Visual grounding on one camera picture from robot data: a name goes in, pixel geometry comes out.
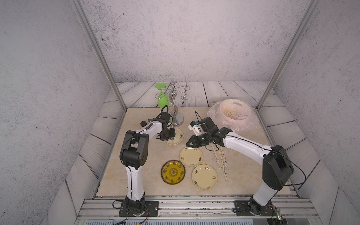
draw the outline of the gray wooden floor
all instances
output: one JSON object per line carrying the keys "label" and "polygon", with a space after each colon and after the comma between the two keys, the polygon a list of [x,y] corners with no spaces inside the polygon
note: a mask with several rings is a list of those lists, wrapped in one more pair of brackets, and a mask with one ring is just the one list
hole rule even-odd
{"label": "gray wooden floor", "polygon": [[[159,82],[131,82],[119,83],[117,86],[127,107],[156,107],[158,103],[154,96],[159,92],[155,88],[157,83]],[[171,82],[163,83],[169,87]],[[212,102],[228,98],[242,99],[255,107],[267,83],[263,81],[179,82],[179,86],[183,85],[190,87],[190,90],[185,92],[190,99],[183,101],[178,95],[176,98],[178,107],[209,107]],[[270,93],[260,112],[276,144],[286,149],[290,160],[301,167],[308,177],[308,180],[297,188],[302,197],[312,199],[323,224],[339,224],[344,216],[355,212],[274,91]],[[60,222],[60,217],[75,221],[84,199],[92,197],[122,117],[123,109],[113,90],[110,90],[73,168],[42,224],[64,224]],[[292,179],[295,183],[300,183],[304,180],[304,176],[295,168]]]}

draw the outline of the round metal base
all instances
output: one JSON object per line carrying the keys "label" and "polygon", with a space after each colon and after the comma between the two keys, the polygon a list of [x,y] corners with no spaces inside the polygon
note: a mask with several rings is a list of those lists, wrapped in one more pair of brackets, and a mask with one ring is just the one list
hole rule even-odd
{"label": "round metal base", "polygon": [[183,122],[184,122],[184,116],[181,113],[177,113],[176,116],[172,116],[172,126],[173,127],[178,127],[180,126]]}

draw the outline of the beige plate with floral print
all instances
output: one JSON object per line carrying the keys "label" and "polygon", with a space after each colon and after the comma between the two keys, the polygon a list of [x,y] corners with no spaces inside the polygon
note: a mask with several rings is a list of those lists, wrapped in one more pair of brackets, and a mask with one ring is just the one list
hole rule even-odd
{"label": "beige plate with floral print", "polygon": [[200,190],[211,190],[217,184],[217,173],[209,165],[201,164],[195,167],[193,171],[193,183]]}
{"label": "beige plate with floral print", "polygon": [[187,167],[196,167],[202,162],[202,152],[198,148],[184,147],[180,152],[180,162]]}
{"label": "beige plate with floral print", "polygon": [[173,145],[178,144],[184,139],[184,133],[179,128],[175,128],[175,137],[173,140],[165,141],[166,144]]}

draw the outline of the plate rim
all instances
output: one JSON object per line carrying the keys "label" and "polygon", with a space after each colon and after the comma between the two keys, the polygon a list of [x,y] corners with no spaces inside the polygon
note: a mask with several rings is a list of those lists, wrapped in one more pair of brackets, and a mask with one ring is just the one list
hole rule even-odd
{"label": "plate rim", "polygon": [[[180,161],[181,161],[181,157],[180,157],[181,152],[182,152],[185,148],[192,148],[192,147],[183,147],[183,149],[182,149],[182,150],[180,151],[180,153],[179,153],[179,160],[180,160]],[[200,148],[197,148],[197,149],[200,150],[200,152],[201,152],[201,161],[200,161],[200,164],[198,164],[198,165],[196,165],[196,166],[186,166],[186,167],[194,168],[194,167],[197,167],[197,166],[200,166],[200,165],[201,165],[201,163],[202,163],[202,161],[203,161],[203,159],[204,159],[204,154],[202,153],[202,151],[201,151]]]}
{"label": "plate rim", "polygon": [[180,180],[178,183],[176,183],[176,184],[179,184],[179,183],[182,182],[182,181],[184,180],[184,178],[185,178],[186,169],[185,169],[184,164],[182,164],[179,160],[176,160],[176,159],[169,160],[169,161],[167,161],[166,163],[164,163],[164,164],[162,165],[161,170],[160,170],[161,179],[162,179],[166,184],[169,184],[169,183],[166,182],[166,181],[164,180],[164,178],[162,177],[162,170],[163,170],[164,166],[165,166],[168,162],[171,162],[171,161],[177,161],[177,162],[179,162],[179,163],[184,167],[184,177],[182,178],[182,180]]}
{"label": "plate rim", "polygon": [[[216,170],[214,169],[214,167],[210,166],[209,164],[199,164],[198,166],[201,166],[201,165],[207,165],[207,166],[211,167],[211,168],[215,171],[216,177],[219,177],[219,176],[217,175],[217,172],[216,172]],[[192,172],[192,174],[191,174],[191,179],[193,180],[193,184],[195,185],[195,187],[199,188],[199,186],[197,186],[197,185],[194,183],[194,178],[193,178],[193,177],[194,177],[194,171],[195,171],[196,167],[194,168],[194,170],[193,170],[193,172]],[[210,190],[213,189],[214,187],[212,187],[212,188],[210,188],[210,189],[206,189],[206,190],[203,190],[203,189],[201,189],[201,188],[199,188],[199,189],[200,189],[200,190],[203,190],[203,191],[210,191]]]}

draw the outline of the yellow patterned plate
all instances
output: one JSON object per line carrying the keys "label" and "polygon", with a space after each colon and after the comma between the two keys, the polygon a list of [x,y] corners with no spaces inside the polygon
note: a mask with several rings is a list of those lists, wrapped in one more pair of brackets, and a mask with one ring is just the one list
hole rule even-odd
{"label": "yellow patterned plate", "polygon": [[175,137],[172,140],[164,141],[166,144],[173,145],[180,143],[184,138],[184,133],[179,128],[175,127]]}
{"label": "yellow patterned plate", "polygon": [[167,184],[178,184],[185,177],[185,167],[178,160],[170,160],[161,168],[161,178]]}
{"label": "yellow patterned plate", "polygon": [[200,190],[211,190],[217,184],[217,173],[209,165],[201,164],[195,167],[193,171],[193,183]]}
{"label": "yellow patterned plate", "polygon": [[198,148],[184,147],[180,152],[180,162],[187,167],[196,167],[202,162],[202,152]]}

